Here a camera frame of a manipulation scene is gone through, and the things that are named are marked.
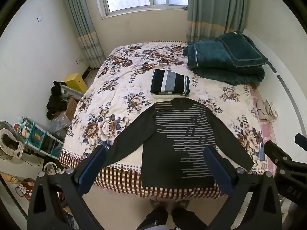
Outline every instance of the cardboard box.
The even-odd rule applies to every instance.
[[[66,116],[70,121],[72,121],[73,118],[74,118],[74,114],[75,114],[76,109],[77,109],[77,104],[78,103],[74,98],[70,98],[68,100],[67,109],[66,109]]]
[[[65,83],[68,87],[85,93],[88,90],[87,85],[79,73],[70,74],[65,78]]]

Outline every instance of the bed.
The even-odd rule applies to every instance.
[[[161,100],[150,93],[154,69],[188,75],[189,98],[203,103],[233,132],[254,161],[253,173],[268,170],[261,155],[263,138],[251,88],[231,86],[200,78],[187,68],[182,55],[186,43],[147,42],[114,49],[77,106],[60,155],[66,167],[79,162],[101,144],[107,149],[115,137],[140,113]],[[142,186],[142,146],[118,163],[102,168],[94,184],[108,192],[182,200],[190,197],[217,198],[222,195],[217,184],[210,188],[168,189]]]

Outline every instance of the dark green blanket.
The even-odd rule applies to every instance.
[[[215,40],[188,43],[188,67],[203,78],[231,85],[261,82],[268,59],[247,36],[231,32]]]

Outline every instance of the clothes pile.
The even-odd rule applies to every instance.
[[[230,85],[261,82],[266,58],[253,41],[239,31],[230,32],[215,40],[188,42],[183,55],[188,67],[197,75]]]
[[[67,109],[67,100],[61,98],[61,84],[66,85],[66,83],[54,81],[53,84],[54,86],[51,88],[51,96],[46,106],[48,109],[46,116],[49,120],[54,118],[56,112],[64,112]]]

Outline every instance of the window sill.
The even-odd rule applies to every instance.
[[[151,10],[185,10],[185,11],[187,11],[187,9],[184,9],[184,8],[181,8],[181,7],[141,8],[141,9],[133,9],[133,10],[124,11],[124,12],[121,12],[121,13],[116,13],[116,14],[104,16],[101,19],[104,20],[104,19],[107,19],[107,18],[115,17],[115,16],[120,16],[120,15],[135,13],[135,12],[141,12],[141,11],[151,11]]]

